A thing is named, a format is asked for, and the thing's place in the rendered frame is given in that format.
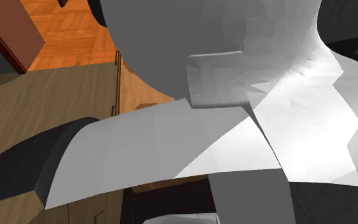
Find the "light wooden cabinet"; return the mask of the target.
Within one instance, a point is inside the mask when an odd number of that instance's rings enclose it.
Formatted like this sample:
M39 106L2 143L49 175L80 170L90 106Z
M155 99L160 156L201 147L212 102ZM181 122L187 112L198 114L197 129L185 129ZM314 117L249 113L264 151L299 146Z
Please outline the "light wooden cabinet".
M0 86L0 153L42 131L78 118L111 115L168 102L171 98L145 84L122 66L117 80L113 63L3 75Z

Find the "brown wooden furniture piece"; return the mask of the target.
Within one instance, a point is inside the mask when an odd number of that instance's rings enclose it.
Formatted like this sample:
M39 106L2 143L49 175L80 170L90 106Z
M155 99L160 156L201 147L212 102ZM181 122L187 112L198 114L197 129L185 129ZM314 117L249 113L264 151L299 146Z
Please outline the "brown wooden furniture piece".
M0 0L0 53L25 74L45 41L20 0Z

